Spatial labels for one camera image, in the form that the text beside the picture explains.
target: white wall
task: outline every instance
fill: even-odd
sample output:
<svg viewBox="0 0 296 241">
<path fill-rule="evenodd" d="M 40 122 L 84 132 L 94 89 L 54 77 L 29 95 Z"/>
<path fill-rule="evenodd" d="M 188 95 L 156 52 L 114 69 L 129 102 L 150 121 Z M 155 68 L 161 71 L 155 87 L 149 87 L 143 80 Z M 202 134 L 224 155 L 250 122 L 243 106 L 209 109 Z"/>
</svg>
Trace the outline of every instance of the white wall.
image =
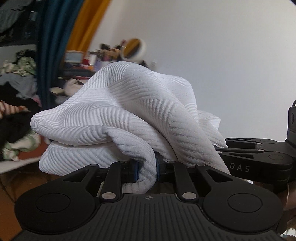
<svg viewBox="0 0 296 241">
<path fill-rule="evenodd" d="M 0 66 L 7 59 L 14 61 L 15 54 L 24 49 L 36 50 L 36 45 L 13 45 L 0 47 Z"/>
<path fill-rule="evenodd" d="M 126 0 L 116 22 L 113 9 L 105 17 L 112 31 L 101 26 L 95 41 L 144 39 L 147 63 L 156 59 L 157 72 L 187 79 L 198 108 L 221 118 L 224 137 L 285 139 L 296 99 L 293 3 Z"/>
</svg>

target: quilted fabric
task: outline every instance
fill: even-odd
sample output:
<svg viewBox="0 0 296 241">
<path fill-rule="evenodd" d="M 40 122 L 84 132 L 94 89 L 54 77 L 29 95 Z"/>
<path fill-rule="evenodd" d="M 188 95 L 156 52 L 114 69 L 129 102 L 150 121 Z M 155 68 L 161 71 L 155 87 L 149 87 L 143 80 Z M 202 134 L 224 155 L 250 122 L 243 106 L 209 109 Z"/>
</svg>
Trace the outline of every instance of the quilted fabric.
<svg viewBox="0 0 296 241">
<path fill-rule="evenodd" d="M 65 175 L 90 163 L 108 167 L 133 158 L 139 180 L 123 192 L 145 193 L 156 180 L 155 155 L 193 167 L 205 163 L 229 173 L 212 144 L 226 147 L 220 119 L 197 110 L 185 79 L 116 62 L 98 71 L 60 106 L 37 113 L 34 131 L 54 140 L 42 156 L 42 171 Z"/>
</svg>

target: yellow curtain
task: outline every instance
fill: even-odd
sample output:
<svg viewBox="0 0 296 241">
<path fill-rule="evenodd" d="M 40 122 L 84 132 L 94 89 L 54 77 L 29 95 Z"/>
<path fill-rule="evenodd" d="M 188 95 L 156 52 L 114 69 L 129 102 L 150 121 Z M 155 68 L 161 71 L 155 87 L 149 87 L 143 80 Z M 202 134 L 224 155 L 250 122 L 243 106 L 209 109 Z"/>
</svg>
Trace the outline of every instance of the yellow curtain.
<svg viewBox="0 0 296 241">
<path fill-rule="evenodd" d="M 67 50 L 87 51 L 111 0 L 84 0 L 68 40 Z"/>
</svg>

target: pile of clothes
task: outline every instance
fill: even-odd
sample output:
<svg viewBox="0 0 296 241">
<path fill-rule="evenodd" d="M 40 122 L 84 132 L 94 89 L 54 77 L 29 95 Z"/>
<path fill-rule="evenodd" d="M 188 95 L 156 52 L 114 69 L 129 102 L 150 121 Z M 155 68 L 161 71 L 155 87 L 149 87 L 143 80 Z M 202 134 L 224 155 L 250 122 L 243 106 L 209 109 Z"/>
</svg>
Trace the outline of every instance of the pile of clothes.
<svg viewBox="0 0 296 241">
<path fill-rule="evenodd" d="M 41 136 L 30 127 L 31 118 L 40 111 L 35 51 L 23 50 L 16 57 L 0 68 L 0 160 L 19 161 L 21 152 L 41 144 Z"/>
</svg>

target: white ribbed cloth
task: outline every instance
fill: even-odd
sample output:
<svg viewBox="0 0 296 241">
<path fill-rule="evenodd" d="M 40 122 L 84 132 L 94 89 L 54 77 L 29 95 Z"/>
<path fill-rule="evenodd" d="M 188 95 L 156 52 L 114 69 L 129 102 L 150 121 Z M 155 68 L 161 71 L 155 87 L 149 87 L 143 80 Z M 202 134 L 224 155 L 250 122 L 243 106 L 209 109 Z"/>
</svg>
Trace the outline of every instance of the white ribbed cloth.
<svg viewBox="0 0 296 241">
<path fill-rule="evenodd" d="M 33 116 L 34 131 L 54 140 L 42 171 L 65 175 L 91 163 L 108 167 L 133 158 L 139 180 L 123 192 L 145 193 L 156 180 L 155 155 L 193 167 L 205 163 L 229 173 L 212 144 L 226 147 L 220 119 L 198 111 L 191 85 L 137 64 L 116 62 L 98 71 L 60 106 Z"/>
</svg>

